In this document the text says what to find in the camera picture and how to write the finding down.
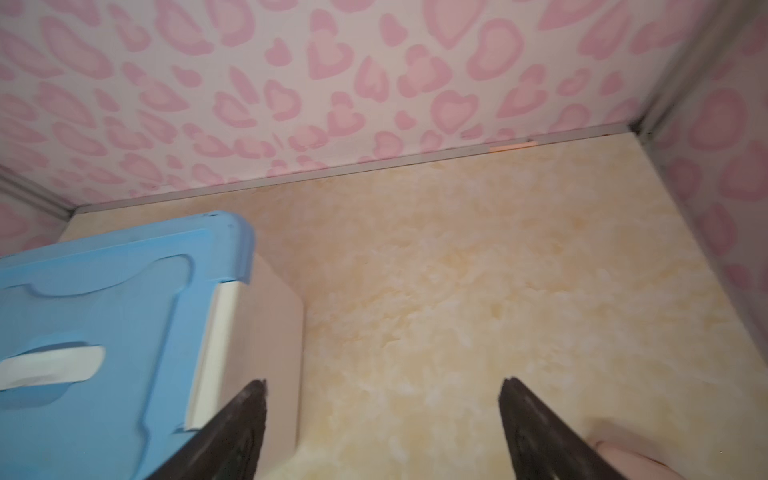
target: floor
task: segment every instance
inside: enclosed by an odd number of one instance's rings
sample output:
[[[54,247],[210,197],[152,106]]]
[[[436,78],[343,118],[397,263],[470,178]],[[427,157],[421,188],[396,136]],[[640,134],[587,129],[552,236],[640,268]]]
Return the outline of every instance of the floor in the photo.
[[[76,216],[242,214],[304,299],[300,442],[270,478],[514,478],[521,378],[690,479],[768,472],[768,369],[631,134]]]

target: pink and white wallpaper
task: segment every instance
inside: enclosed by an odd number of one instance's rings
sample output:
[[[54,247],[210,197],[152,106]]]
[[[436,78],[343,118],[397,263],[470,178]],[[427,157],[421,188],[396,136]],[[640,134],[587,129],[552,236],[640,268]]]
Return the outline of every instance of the pink and white wallpaper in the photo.
[[[768,5],[670,119],[654,150],[768,341]]]
[[[7,167],[76,204],[626,122],[710,0],[3,0]]]
[[[54,243],[66,222],[0,194],[0,257]]]

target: plastic storage container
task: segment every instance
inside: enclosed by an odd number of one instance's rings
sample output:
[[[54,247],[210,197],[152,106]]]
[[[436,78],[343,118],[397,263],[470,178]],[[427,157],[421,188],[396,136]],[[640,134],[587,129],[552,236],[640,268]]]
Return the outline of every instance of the plastic storage container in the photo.
[[[296,444],[303,305],[225,212],[0,259],[0,478],[144,478],[252,379]]]

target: white handle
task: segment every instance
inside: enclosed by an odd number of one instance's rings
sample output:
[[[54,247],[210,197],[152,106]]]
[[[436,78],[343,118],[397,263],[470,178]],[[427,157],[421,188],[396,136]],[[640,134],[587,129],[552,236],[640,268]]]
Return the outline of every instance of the white handle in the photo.
[[[103,346],[76,346],[12,356],[0,362],[0,391],[88,380],[101,367],[104,355]]]

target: blue lid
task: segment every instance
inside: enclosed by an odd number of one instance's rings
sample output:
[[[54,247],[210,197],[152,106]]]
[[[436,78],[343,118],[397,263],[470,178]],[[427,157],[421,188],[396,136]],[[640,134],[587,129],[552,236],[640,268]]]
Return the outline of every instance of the blue lid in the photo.
[[[0,391],[0,478],[144,478],[173,455],[214,288],[250,280],[254,246],[212,212],[0,258],[0,361],[106,353],[83,382]]]

